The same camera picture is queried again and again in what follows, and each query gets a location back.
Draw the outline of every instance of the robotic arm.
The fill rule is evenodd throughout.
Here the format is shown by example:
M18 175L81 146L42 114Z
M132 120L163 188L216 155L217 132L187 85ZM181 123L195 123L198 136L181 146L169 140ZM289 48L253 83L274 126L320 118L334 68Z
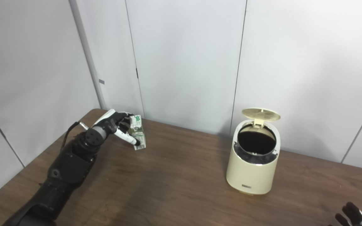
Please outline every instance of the robotic arm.
M47 172L47 179L34 196L3 226L56 226L54 222L72 192L79 188L92 169L100 146L110 134L139 146L140 141L128 134L131 113L109 110L92 128L74 123L65 135L61 152ZM65 146L69 131L81 124L85 132L78 134Z

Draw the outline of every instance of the wooden table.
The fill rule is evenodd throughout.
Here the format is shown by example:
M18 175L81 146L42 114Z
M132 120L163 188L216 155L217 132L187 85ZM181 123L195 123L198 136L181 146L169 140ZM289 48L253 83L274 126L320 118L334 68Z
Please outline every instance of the wooden table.
M104 112L82 121L92 125ZM147 148L110 136L58 226L326 226L337 225L333 216L347 201L362 209L360 168L282 151L272 190L250 196L226 182L231 139L143 124ZM44 182L62 138L0 189L0 225Z

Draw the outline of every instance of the robot finger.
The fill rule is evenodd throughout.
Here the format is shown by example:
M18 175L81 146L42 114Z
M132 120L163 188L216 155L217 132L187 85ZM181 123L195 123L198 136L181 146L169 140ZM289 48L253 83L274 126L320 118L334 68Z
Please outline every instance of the robot finger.
M120 122L118 125L118 129L120 129L123 133L127 133L129 130L129 126L126 125L124 122Z
M128 117L125 117L122 122L125 122L128 125L131 125L131 119L129 119Z
M335 219L342 225L342 226L352 226L352 224L340 213L335 215Z
M124 133L121 130L117 130L114 134L122 140L125 140L126 142L131 143L135 146L140 145L140 141L135 139L135 137L129 135L129 133Z

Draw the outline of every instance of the trash can lid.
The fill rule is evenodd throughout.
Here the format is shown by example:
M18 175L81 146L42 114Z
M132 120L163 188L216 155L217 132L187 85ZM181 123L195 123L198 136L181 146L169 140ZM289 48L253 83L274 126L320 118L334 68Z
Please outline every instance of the trash can lid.
M247 108L243 110L243 115L254 120L254 126L258 125L260 127L263 127L265 121L277 121L280 119L279 114L264 108Z

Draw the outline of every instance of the cream trash can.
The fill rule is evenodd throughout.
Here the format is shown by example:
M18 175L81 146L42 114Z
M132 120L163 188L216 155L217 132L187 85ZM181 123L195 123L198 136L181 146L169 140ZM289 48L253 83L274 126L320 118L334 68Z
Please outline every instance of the cream trash can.
M268 123L280 119L272 110L243 110L249 120L238 124L233 136L227 182L249 194L266 194L272 188L273 176L280 153L280 134Z

